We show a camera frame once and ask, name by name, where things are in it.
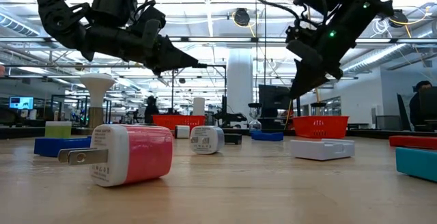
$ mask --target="hourglass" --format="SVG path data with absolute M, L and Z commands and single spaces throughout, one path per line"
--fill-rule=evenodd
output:
M 262 104 L 251 103 L 249 104 L 249 108 L 251 108 L 249 115 L 253 119 L 251 122 L 249 122 L 249 132 L 255 132 L 255 131 L 261 132 L 261 122 L 258 121 L 258 118 L 261 115 Z

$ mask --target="white pillar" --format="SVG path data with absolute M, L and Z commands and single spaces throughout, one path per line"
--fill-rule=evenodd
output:
M 232 48 L 227 62 L 227 112 L 242 113 L 251 121 L 249 103 L 253 102 L 253 64 L 250 48 Z

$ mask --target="blue tray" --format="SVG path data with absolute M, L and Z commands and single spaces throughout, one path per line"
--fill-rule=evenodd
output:
M 282 141 L 284 140 L 283 132 L 252 132 L 252 139 L 260 141 Z
M 396 148 L 398 172 L 437 182 L 437 152 L 410 148 Z
M 40 156 L 57 157 L 59 151 L 62 149 L 89 148 L 90 145 L 91 137 L 78 139 L 38 138 L 35 139 L 33 153 Z

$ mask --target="orange plastic basket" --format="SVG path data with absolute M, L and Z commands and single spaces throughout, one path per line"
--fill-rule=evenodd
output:
M 293 125 L 300 137 L 313 139 L 342 139 L 346 136 L 348 116 L 294 117 Z
M 153 115 L 152 117 L 154 124 L 170 130 L 174 130 L 176 125 L 190 126 L 190 130 L 205 125 L 204 115 Z

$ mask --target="robotic arm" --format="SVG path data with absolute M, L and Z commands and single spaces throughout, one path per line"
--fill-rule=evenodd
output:
M 198 61 L 159 35 L 165 15 L 149 1 L 137 8 L 137 0 L 94 0 L 68 7 L 65 0 L 37 0 L 44 29 L 67 48 L 92 61 L 94 53 L 136 61 L 154 74 L 176 68 L 200 67 Z M 136 18 L 136 15 L 147 9 Z M 80 23 L 86 18 L 88 25 Z
M 296 61 L 297 73 L 290 90 L 295 99 L 313 88 L 328 82 L 327 74 L 337 80 L 343 76 L 340 60 L 355 47 L 355 40 L 375 16 L 393 16 L 392 1 L 381 0 L 294 0 L 295 5 L 313 8 L 323 15 L 321 23 L 311 22 L 293 10 L 264 0 L 267 5 L 286 10 L 294 15 L 293 27 L 288 27 L 287 49 L 302 60 Z M 315 29 L 302 28 L 305 21 Z
M 69 8 L 65 0 L 37 0 L 44 29 L 68 48 L 79 50 L 91 61 L 94 53 L 104 53 L 128 61 L 143 63 L 154 74 L 185 67 L 201 67 L 193 57 L 175 48 L 168 36 L 159 31 L 165 15 L 149 1 L 137 8 L 137 0 L 94 0 Z M 343 76 L 340 59 L 362 34 L 375 16 L 394 15 L 392 1 L 381 0 L 294 0 L 324 16 L 321 23 L 282 5 L 258 0 L 292 13 L 296 20 L 287 30 L 287 49 L 302 58 L 296 61 L 297 73 L 290 90 L 295 99 L 328 82 L 327 74 Z M 144 10 L 139 18 L 138 12 Z M 88 25 L 79 21 L 86 18 Z M 302 28 L 300 22 L 315 29 Z

